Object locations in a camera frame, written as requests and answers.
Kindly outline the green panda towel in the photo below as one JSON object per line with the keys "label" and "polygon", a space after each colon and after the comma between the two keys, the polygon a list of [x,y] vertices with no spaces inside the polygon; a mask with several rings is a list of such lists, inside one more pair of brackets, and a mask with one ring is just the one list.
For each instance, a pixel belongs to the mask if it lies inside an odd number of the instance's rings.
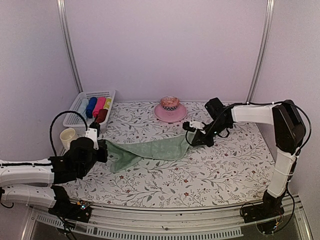
{"label": "green panda towel", "polygon": [[177,161],[191,148],[183,135],[140,143],[118,144],[108,140],[106,143],[109,157],[115,159],[110,165],[112,173],[134,166],[143,159]]}

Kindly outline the dark red towel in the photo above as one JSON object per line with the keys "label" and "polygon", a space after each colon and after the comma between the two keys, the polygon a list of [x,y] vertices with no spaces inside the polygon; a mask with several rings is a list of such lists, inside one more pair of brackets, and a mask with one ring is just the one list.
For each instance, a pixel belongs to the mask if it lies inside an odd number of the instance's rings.
{"label": "dark red towel", "polygon": [[107,114],[108,109],[100,109],[94,121],[98,124],[103,123],[106,120]]}

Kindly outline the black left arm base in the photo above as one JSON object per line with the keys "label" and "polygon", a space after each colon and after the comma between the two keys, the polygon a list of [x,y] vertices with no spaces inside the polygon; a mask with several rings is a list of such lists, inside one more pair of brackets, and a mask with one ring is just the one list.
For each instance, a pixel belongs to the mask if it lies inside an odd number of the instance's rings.
{"label": "black left arm base", "polygon": [[48,213],[62,219],[74,220],[82,223],[88,223],[91,217],[92,208],[83,204],[72,203],[69,195],[62,186],[52,185],[55,203],[53,207],[48,208]]}

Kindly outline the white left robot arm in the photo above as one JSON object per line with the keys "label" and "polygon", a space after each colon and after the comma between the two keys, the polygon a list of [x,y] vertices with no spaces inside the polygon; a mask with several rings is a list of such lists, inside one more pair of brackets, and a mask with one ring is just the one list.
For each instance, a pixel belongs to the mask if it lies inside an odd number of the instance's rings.
{"label": "white left robot arm", "polygon": [[55,209],[63,216],[74,213],[74,205],[61,184],[83,179],[96,162],[106,163],[104,139],[79,137],[63,156],[37,161],[0,162],[1,203],[21,203]]}

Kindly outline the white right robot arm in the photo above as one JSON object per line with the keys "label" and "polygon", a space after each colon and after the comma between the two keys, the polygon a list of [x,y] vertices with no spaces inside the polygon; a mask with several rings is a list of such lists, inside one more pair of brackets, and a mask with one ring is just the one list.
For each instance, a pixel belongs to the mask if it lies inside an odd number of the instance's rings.
{"label": "white right robot arm", "polygon": [[287,190],[287,184],[294,174],[296,161],[304,146],[306,127],[300,114],[302,110],[292,100],[271,103],[232,103],[224,105],[217,97],[205,104],[212,122],[184,122],[182,127],[194,133],[187,143],[192,147],[214,145],[214,137],[222,131],[229,131],[235,123],[256,123],[273,126],[277,155],[266,197],[277,199]]}

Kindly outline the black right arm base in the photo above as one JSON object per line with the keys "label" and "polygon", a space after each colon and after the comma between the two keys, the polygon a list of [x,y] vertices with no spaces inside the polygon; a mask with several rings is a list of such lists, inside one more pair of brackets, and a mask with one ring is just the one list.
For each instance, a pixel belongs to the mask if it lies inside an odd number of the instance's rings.
{"label": "black right arm base", "polygon": [[275,198],[265,191],[262,197],[262,203],[253,204],[247,202],[240,208],[239,214],[245,223],[273,218],[273,220],[257,224],[257,229],[262,234],[271,235],[277,230],[280,220],[285,213],[284,208],[282,207],[282,200],[285,194],[286,191],[284,191],[281,196]]}

